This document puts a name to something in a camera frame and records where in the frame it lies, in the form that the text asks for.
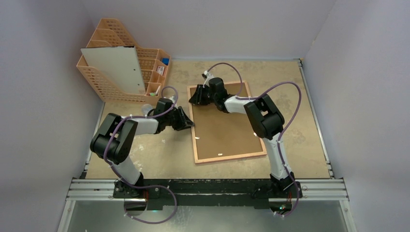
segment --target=white board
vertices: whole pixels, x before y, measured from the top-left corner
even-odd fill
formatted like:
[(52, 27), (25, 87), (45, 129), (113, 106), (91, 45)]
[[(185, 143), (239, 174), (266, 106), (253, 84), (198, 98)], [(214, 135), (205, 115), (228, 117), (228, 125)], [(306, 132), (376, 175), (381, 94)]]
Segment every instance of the white board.
[(145, 94), (137, 51), (133, 46), (81, 48), (89, 66), (104, 74), (124, 93)]

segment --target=cork board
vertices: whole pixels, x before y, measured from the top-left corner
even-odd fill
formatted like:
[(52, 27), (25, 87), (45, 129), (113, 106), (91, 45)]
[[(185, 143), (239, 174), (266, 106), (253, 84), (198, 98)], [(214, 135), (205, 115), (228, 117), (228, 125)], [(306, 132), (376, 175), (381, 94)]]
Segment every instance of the cork board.
[[(228, 93), (237, 93), (240, 82), (227, 82)], [(188, 86), (188, 98), (195, 93), (196, 86)], [(239, 94), (249, 97), (248, 83)], [(219, 111), (214, 104), (192, 105), (189, 103), (190, 118), (195, 123), (191, 128), (195, 163), (232, 160), (255, 156), (265, 156), (263, 141), (253, 134), (248, 116), (227, 114)]]

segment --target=orange plastic organizer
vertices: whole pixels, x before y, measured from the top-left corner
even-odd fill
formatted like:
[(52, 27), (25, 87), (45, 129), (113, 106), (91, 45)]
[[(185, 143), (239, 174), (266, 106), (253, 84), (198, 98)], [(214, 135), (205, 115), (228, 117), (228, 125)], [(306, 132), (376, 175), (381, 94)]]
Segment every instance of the orange plastic organizer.
[[(156, 105), (159, 96), (150, 96), (149, 93), (155, 92), (158, 87), (160, 87), (161, 91), (164, 87), (171, 64), (171, 57), (161, 49), (140, 47), (118, 19), (102, 18), (87, 47), (112, 46), (135, 46), (145, 83), (145, 95), (122, 92), (118, 86), (108, 80), (100, 71), (88, 66), (84, 56), (81, 56), (77, 63), (78, 70), (105, 102), (146, 102)], [(169, 59), (168, 65), (161, 62), (163, 58)], [(165, 67), (162, 75), (157, 72), (158, 66)]]

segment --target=white wall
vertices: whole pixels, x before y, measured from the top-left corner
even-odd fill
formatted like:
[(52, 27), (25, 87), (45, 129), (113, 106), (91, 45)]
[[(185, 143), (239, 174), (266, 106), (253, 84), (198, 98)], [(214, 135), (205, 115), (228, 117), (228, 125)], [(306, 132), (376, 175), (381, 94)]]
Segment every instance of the white wall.
[(0, 231), (56, 231), (102, 106), (75, 67), (93, 25), (80, 0), (2, 0), (0, 31)]
[(410, 1), (338, 0), (304, 63), (359, 231), (410, 228)]
[(83, 0), (175, 58), (301, 58), (336, 0)]

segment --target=tan table surface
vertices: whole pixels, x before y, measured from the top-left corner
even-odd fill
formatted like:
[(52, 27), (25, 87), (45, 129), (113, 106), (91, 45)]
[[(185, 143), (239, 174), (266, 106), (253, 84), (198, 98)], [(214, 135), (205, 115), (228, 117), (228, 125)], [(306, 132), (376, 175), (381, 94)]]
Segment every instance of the tan table surface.
[[(189, 115), (187, 86), (203, 84), (201, 74), (217, 61), (174, 60), (171, 63), (168, 85), (178, 90), (177, 104)], [(234, 65), (249, 84), (252, 96), (258, 96), (272, 85), (282, 81), (294, 81), (302, 90), (302, 103), (295, 120), (283, 136), (289, 164), (296, 178), (329, 178), (320, 137), (308, 96), (296, 61), (228, 61)], [(224, 81), (236, 81), (235, 71), (219, 65), (211, 73)], [(171, 96), (172, 90), (165, 90)], [(292, 85), (283, 85), (269, 92), (273, 102), (289, 120), (296, 108), (298, 95)], [(108, 113), (122, 116), (142, 115), (143, 104), (105, 104), (101, 122)], [(174, 131), (167, 127), (160, 134), (135, 136), (130, 157), (145, 178), (269, 178), (268, 157), (227, 160), (207, 164), (195, 164), (191, 130)], [(87, 179), (116, 178), (108, 164), (91, 155)]]

